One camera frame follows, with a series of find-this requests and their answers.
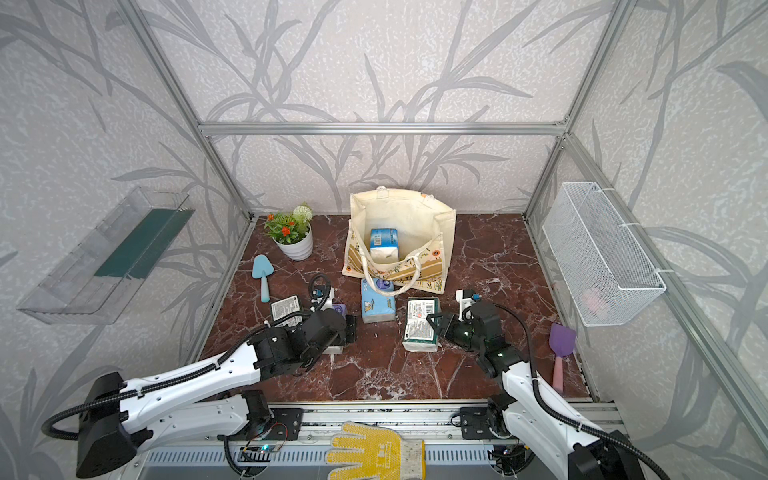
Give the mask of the purple tissue pack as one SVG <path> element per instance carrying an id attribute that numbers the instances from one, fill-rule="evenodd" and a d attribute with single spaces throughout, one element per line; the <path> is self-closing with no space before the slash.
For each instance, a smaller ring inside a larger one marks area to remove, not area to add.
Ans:
<path id="1" fill-rule="evenodd" d="M 346 319 L 347 308 L 344 304 L 332 304 L 331 307 L 339 313 L 343 319 Z M 327 355 L 342 354 L 343 349 L 347 344 L 347 327 L 344 327 L 341 333 L 331 342 L 331 344 L 324 351 Z"/>

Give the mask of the cream floral canvas tote bag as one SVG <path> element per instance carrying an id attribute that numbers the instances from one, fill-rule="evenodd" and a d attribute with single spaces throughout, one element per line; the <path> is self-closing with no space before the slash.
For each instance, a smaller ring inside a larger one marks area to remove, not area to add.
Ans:
<path id="1" fill-rule="evenodd" d="M 342 274 L 390 281 L 389 296 L 420 290 L 445 291 L 457 223 L 457 211 L 432 195 L 380 186 L 350 196 L 350 218 Z M 372 260 L 372 229 L 398 231 L 399 260 L 380 264 Z"/>

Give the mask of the teal small shovel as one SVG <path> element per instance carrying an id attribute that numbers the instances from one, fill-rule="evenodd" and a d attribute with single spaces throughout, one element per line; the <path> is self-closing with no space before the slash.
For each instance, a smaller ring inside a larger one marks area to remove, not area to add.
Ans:
<path id="1" fill-rule="evenodd" d="M 270 302 L 270 288 L 268 277 L 274 273 L 274 267 L 268 257 L 259 254 L 253 259 L 252 277 L 260 281 L 260 301 L 264 304 Z"/>

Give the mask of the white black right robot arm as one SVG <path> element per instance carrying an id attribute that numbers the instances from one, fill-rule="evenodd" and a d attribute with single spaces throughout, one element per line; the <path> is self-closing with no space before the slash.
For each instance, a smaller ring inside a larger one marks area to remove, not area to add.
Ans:
<path id="1" fill-rule="evenodd" d="M 643 479 L 669 475 L 621 432 L 583 417 L 538 373 L 530 329 L 510 308 L 480 300 L 450 318 L 426 317 L 434 332 L 476 355 L 503 393 L 489 402 L 489 429 L 529 447 L 558 479 Z"/>

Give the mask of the small green circuit board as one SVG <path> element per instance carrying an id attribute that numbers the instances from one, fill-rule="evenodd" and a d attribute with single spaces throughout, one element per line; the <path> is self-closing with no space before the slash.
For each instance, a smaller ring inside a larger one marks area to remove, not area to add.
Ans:
<path id="1" fill-rule="evenodd" d="M 246 445 L 240 448 L 241 463 L 270 463 L 281 459 L 283 446 L 279 444 Z"/>

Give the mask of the light blue cartoon tissue pack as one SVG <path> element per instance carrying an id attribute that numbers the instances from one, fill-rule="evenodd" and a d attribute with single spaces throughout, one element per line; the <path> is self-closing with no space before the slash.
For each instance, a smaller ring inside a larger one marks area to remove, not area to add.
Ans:
<path id="1" fill-rule="evenodd" d="M 396 320 L 396 299 L 383 295 L 395 290 L 390 281 L 376 279 L 369 284 L 361 280 L 362 320 L 366 324 Z"/>

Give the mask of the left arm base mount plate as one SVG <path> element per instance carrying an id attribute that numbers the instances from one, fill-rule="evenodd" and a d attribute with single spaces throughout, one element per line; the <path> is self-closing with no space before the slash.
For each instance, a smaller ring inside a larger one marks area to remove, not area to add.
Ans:
<path id="1" fill-rule="evenodd" d="M 304 410 L 277 408 L 270 414 L 257 413 L 249 417 L 246 425 L 235 437 L 240 440 L 295 441 L 302 425 Z"/>

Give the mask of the yellow knit work glove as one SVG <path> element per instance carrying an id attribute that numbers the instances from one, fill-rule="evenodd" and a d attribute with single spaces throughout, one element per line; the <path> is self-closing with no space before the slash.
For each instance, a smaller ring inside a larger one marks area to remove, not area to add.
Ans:
<path id="1" fill-rule="evenodd" d="M 423 440 L 356 422 L 345 422 L 331 438 L 326 463 L 333 466 L 329 480 L 426 478 Z"/>

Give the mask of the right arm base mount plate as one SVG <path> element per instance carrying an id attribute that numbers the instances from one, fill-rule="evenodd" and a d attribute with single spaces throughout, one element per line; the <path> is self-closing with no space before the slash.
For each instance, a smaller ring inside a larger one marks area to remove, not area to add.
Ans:
<path id="1" fill-rule="evenodd" d="M 461 407 L 449 422 L 460 430 L 463 440 L 498 440 L 491 430 L 487 407 Z"/>

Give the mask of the purple pink small shovel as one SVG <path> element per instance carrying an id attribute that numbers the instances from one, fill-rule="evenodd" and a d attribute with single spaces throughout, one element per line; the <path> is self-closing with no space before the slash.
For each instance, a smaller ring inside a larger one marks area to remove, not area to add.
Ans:
<path id="1" fill-rule="evenodd" d="M 549 336 L 549 346 L 555 355 L 552 387 L 560 394 L 564 392 L 564 359 L 573 353 L 576 338 L 575 330 L 561 324 L 552 324 Z"/>

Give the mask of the clear acrylic wall shelf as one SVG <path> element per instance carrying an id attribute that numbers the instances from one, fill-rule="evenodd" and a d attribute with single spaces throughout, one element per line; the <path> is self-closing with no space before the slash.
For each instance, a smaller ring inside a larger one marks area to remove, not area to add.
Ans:
<path id="1" fill-rule="evenodd" d="M 195 209 L 181 192 L 134 188 L 18 304 L 48 325 L 110 325 Z"/>

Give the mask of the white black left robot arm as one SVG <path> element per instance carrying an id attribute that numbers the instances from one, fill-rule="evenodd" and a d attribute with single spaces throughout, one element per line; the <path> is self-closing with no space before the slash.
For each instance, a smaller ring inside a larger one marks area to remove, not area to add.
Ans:
<path id="1" fill-rule="evenodd" d="M 350 342 L 355 319 L 333 308 L 297 311 L 246 334 L 225 352 L 144 378 L 99 377 L 86 401 L 44 420 L 44 435 L 77 444 L 76 475 L 88 479 L 165 443 L 213 436 L 255 439 L 276 425 L 256 384 L 309 372 L 332 347 Z"/>

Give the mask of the potted plant white pot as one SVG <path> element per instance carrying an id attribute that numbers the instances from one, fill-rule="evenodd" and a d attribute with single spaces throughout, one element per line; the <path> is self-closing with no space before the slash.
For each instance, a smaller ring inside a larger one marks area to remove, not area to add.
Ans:
<path id="1" fill-rule="evenodd" d="M 314 213 L 306 203 L 296 206 L 291 212 L 269 214 L 265 221 L 265 233 L 289 259 L 303 261 L 313 251 L 313 217 Z"/>

